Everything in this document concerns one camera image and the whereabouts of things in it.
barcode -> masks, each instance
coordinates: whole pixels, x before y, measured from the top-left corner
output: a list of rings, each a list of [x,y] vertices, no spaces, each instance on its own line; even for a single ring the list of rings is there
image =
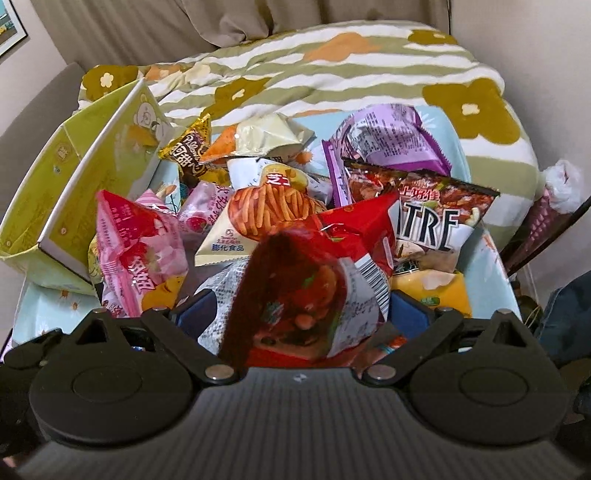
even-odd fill
[[[369,254],[365,255],[360,260],[357,260],[355,266],[374,291],[375,297],[378,299],[379,309],[384,316],[384,320],[388,320],[388,310],[390,307],[390,287],[388,285],[388,277],[386,277],[384,271],[376,265]]]

ribbed black surface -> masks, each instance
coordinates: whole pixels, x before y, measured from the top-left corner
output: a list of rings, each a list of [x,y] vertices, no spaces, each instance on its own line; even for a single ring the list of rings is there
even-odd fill
[[[561,480],[581,473],[549,442],[481,450],[438,437],[393,390],[364,387],[348,369],[251,369],[239,384],[206,390],[155,439],[112,451],[50,443],[20,470],[31,480]]]

floral comforter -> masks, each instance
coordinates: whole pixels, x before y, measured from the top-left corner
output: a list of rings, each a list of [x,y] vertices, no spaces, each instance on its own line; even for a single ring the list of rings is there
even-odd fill
[[[217,133],[274,111],[304,116],[387,102],[439,106],[461,139],[472,181],[501,192],[484,218],[499,249],[535,195],[537,160],[503,100],[503,79],[453,37],[423,24],[321,25],[175,63],[98,66],[83,79],[81,108],[137,77],[146,78],[179,131],[205,113]]]

framed poster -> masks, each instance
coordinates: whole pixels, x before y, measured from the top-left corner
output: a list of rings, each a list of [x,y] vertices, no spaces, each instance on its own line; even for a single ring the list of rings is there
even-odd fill
[[[0,57],[27,37],[10,0],[0,0]]]

denim jeans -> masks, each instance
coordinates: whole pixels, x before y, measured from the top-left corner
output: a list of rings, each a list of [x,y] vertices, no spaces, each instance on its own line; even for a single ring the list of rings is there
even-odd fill
[[[591,356],[591,272],[552,293],[534,336],[557,367]]]

